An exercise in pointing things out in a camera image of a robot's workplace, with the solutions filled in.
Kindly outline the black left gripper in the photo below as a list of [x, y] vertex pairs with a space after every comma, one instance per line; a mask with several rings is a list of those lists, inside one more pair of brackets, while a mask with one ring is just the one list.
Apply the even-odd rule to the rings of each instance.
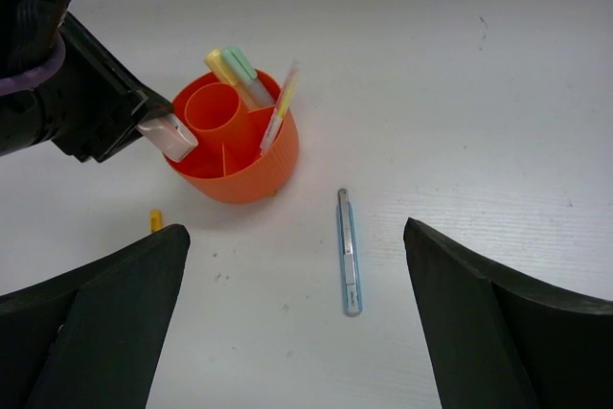
[[3, 155], [46, 137], [35, 89], [47, 80], [57, 122], [52, 141], [81, 162], [107, 160], [141, 137], [138, 124], [173, 112], [73, 14], [64, 21], [70, 2], [1, 0]]

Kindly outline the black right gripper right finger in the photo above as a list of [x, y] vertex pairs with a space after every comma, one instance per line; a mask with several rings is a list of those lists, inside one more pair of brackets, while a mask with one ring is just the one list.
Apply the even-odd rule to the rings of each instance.
[[542, 282], [413, 218], [403, 240], [442, 407], [611, 407], [611, 302]]

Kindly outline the blue grey marker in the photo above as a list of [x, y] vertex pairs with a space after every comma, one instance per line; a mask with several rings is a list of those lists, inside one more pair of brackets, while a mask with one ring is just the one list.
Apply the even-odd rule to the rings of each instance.
[[336, 217], [343, 309], [347, 316], [356, 317], [363, 306], [352, 204], [345, 188], [337, 192]]

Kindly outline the yellow black utility knife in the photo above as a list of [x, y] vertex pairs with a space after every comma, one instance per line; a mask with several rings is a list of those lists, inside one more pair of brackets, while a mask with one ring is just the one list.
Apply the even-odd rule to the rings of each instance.
[[160, 231], [164, 227], [163, 216], [160, 210], [154, 209], [149, 213], [149, 230], [151, 233]]

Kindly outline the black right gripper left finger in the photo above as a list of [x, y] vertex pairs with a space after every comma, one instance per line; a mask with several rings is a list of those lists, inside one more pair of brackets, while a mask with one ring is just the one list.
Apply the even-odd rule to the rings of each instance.
[[190, 244], [172, 224], [2, 296], [2, 407], [146, 407]]

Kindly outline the thick yellow highlighter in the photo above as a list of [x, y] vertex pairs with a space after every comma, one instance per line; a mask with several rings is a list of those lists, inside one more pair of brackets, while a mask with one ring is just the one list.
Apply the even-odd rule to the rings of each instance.
[[204, 62], [220, 82], [233, 87], [240, 83], [234, 71], [224, 62], [219, 49], [213, 49], [209, 52], [205, 56]]

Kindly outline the green pastel highlighter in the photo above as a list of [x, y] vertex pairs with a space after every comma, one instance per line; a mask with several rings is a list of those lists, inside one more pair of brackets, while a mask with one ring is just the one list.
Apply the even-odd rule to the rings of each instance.
[[275, 104], [275, 99], [265, 88], [258, 72], [240, 48], [236, 46], [225, 47], [221, 51], [221, 57], [223, 62], [238, 78], [238, 89], [241, 91], [241, 97], [250, 110]]

